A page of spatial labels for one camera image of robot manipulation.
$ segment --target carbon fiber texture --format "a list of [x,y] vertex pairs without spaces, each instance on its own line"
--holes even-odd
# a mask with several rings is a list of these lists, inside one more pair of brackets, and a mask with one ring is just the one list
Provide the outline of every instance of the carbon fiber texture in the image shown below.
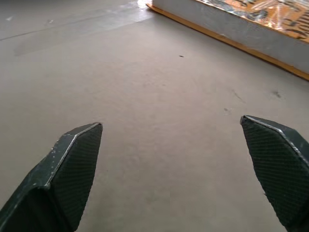
[[281,224],[291,227],[308,213],[309,169],[275,130],[242,121],[254,170]]
[[69,226],[79,225],[96,170],[102,126],[79,136],[59,168],[51,186]]

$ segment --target gray floor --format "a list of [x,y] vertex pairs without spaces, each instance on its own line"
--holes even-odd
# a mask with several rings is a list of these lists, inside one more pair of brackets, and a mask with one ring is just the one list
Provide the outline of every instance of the gray floor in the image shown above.
[[0,205],[58,136],[101,121],[78,232],[283,232],[239,119],[309,139],[308,99],[308,82],[137,2],[2,0]]

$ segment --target orange edge strip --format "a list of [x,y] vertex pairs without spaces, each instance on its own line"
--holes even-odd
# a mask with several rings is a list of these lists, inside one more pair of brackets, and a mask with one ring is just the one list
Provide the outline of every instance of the orange edge strip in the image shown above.
[[281,62],[281,61],[279,61],[279,60],[277,60],[277,59],[275,59],[275,58],[273,58],[273,57],[270,57],[270,56],[268,56],[268,55],[265,55],[265,54],[263,54],[263,53],[261,53],[261,52],[258,52],[258,51],[256,51],[256,50],[247,48],[246,46],[244,46],[244,45],[242,45],[242,44],[240,44],[240,43],[237,43],[237,42],[235,42],[235,41],[233,41],[233,40],[230,40],[230,39],[228,39],[227,37],[225,37],[225,36],[223,36],[223,35],[217,34],[217,33],[213,32],[213,31],[211,31],[211,30],[208,30],[208,29],[206,29],[206,28],[204,28],[204,27],[201,27],[201,26],[199,26],[199,25],[197,25],[197,24],[195,24],[195,23],[192,23],[192,22],[190,22],[190,21],[188,21],[188,20],[185,20],[185,19],[180,18],[180,17],[178,17],[178,16],[176,16],[176,15],[174,15],[174,14],[171,14],[171,13],[169,13],[169,12],[166,12],[166,11],[164,11],[164,10],[161,10],[161,9],[159,9],[159,8],[157,8],[157,7],[155,7],[155,6],[153,6],[153,5],[150,4],[150,3],[147,3],[147,6],[148,6],[150,9],[152,9],[153,11],[155,11],[155,12],[157,12],[157,13],[159,13],[159,14],[162,14],[162,15],[164,15],[164,16],[166,16],[166,17],[169,17],[169,18],[171,18],[171,19],[173,19],[173,20],[175,20],[175,21],[177,21],[177,22],[179,22],[179,23],[181,23],[181,24],[184,24],[184,25],[186,25],[187,27],[190,27],[190,28],[192,28],[192,29],[194,29],[194,30],[197,30],[197,31],[199,31],[199,32],[202,32],[202,33],[205,34],[205,35],[211,36],[211,37],[213,37],[213,38],[215,38],[215,39],[217,39],[217,40],[220,40],[220,41],[222,41],[222,42],[224,42],[224,43],[227,43],[227,44],[229,44],[229,45],[232,45],[233,47],[236,47],[236,48],[238,48],[238,49],[241,49],[241,50],[243,50],[243,51],[245,51],[245,52],[247,52],[247,53],[249,53],[249,54],[251,54],[251,55],[254,55],[254,56],[256,56],[256,57],[259,57],[259,58],[261,58],[261,59],[264,59],[264,60],[266,60],[266,61],[268,61],[268,62],[270,62],[270,63],[273,63],[273,64],[275,64],[275,65],[277,65],[277,66],[279,66],[279,67],[281,67],[281,68],[283,68],[283,69],[285,69],[285,70],[287,70],[287,71],[289,71],[289,72],[291,72],[291,73],[293,73],[293,74],[295,74],[295,75],[297,75],[297,76],[300,76],[300,77],[302,77],[302,78],[304,78],[304,79],[306,79],[306,80],[309,81],[309,74],[308,74],[308,73],[305,73],[305,72],[303,72],[303,71],[300,71],[299,69],[296,69],[296,68],[294,68],[294,67],[291,66],[291,65],[288,65],[288,64],[286,64],[286,63],[283,63],[283,62]]

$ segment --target orange packaging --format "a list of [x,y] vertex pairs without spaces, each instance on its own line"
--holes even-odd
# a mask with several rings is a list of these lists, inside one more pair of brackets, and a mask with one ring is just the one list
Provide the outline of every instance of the orange packaging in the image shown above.
[[309,43],[309,1],[197,0]]

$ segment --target concrete floor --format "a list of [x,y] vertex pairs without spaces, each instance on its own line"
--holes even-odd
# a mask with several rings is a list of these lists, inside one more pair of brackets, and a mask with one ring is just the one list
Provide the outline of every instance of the concrete floor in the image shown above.
[[62,133],[101,121],[78,232],[285,231],[239,119],[309,139],[309,83],[143,2],[1,1],[0,205]]

